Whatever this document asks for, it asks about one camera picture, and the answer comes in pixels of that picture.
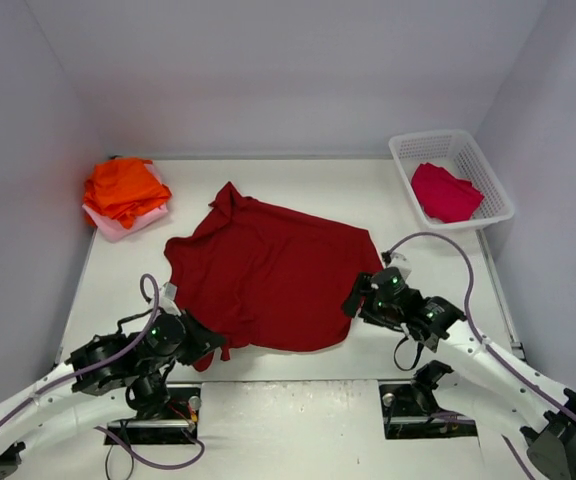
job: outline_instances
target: red cloth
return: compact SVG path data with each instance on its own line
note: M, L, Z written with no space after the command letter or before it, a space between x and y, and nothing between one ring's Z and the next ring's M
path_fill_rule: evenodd
M426 215L445 223L470 220L484 200L471 182L430 163L419 165L410 184Z
M231 183L210 205L164 254L177 305L228 339L222 360L249 344L308 352L346 338L341 304L359 272L381 269L367 230L242 197Z

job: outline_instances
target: folded orange cloth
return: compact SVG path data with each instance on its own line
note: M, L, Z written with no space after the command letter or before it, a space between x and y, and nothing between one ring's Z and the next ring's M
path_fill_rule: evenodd
M95 166L85 182L84 204L100 215L132 227L135 219L166 203L172 193L145 164L152 160L116 158ZM88 223L94 226L86 215Z

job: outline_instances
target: laundry basket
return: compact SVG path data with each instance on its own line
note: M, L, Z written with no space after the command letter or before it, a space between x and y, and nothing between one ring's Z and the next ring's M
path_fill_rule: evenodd
M432 230L481 229L511 218L515 209L486 157L468 132L436 130L392 137L388 143L395 165L425 227ZM470 180L484 200L470 220L443 223L428 217L412 189L410 180L422 163L444 167L455 177Z

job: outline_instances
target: white table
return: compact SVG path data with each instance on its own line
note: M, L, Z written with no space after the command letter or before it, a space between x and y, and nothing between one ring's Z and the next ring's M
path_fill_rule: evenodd
M168 160L157 168L174 194L171 214L116 244L94 238L64 335L63 358L94 334L114 331L118 318L143 310L141 274L168 280L166 241L190 235L227 181L243 195L366 228L379 251L420 228L388 160ZM476 323L509 348L477 235L452 238L475 269ZM400 251L412 262L412 286L463 304L467 273L452 247L415 239ZM206 455L180 472L140 466L133 478L521 478L501 438L485 428L478 440L384 440L376 380L410 378L392 363L398 340L393 332L355 320L348 338L325 351L247 347L232 350L229 362L215 358L203 373L176 368L172 381L208 382L199 430ZM413 350L402 349L402 358L412 358ZM102 440L97 432L84 433L31 458L15 478L103 479L107 447ZM178 463L192 457L196 447L138 448L154 460ZM114 459L128 463L119 453Z

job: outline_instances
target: white wall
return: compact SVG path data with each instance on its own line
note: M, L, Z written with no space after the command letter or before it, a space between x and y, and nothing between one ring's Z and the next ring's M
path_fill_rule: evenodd
M576 1L549 3L477 140L517 207L487 233L528 359L576 388Z
M476 131L546 0L29 0L113 153Z
M0 400L52 365L90 239L82 182L104 158L23 0L0 0Z

